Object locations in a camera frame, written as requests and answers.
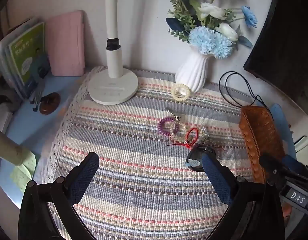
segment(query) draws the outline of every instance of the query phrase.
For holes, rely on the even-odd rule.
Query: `light blue flower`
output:
[[[231,55],[233,50],[232,42],[223,34],[215,32],[215,47],[212,53],[217,59],[223,59]]]
[[[255,14],[250,10],[249,6],[242,6],[242,12],[245,16],[245,22],[247,27],[251,27],[253,26],[254,28],[256,28],[256,24],[257,24],[257,19]]]
[[[204,26],[195,27],[190,32],[189,43],[198,47],[201,54],[210,54],[215,47],[215,33]]]

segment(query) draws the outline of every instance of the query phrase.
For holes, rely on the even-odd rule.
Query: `ribbed ceramic vase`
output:
[[[213,54],[204,55],[195,47],[191,49],[190,55],[175,74],[175,83],[188,86],[192,94],[196,94],[205,84],[208,60]],[[179,88],[178,92],[186,95],[186,91],[182,88]]]

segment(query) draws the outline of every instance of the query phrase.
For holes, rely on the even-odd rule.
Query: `lamp base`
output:
[[[97,73],[88,83],[88,93],[101,105],[117,105],[129,100],[137,91],[138,79],[134,72],[123,69],[123,76],[110,78],[108,70]]]

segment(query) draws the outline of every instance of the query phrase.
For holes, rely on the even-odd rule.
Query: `table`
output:
[[[55,125],[62,107],[66,105],[71,93],[71,87],[80,77],[54,77],[49,73],[45,78],[45,89],[42,96],[57,92],[61,96],[61,102],[56,111],[50,115],[42,115],[39,111],[34,112],[29,100],[23,102],[21,108],[14,114],[6,135],[16,142],[31,150],[35,154],[41,154],[42,147],[46,140],[46,134]],[[10,179],[14,164],[0,160],[0,186],[14,204],[21,208],[23,193]]]

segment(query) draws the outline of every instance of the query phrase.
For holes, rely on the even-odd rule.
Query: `brown woven basket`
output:
[[[260,166],[260,155],[268,153],[278,160],[285,156],[282,140],[276,132],[273,119],[265,107],[243,106],[239,128],[252,164],[254,181],[265,183],[268,176]]]

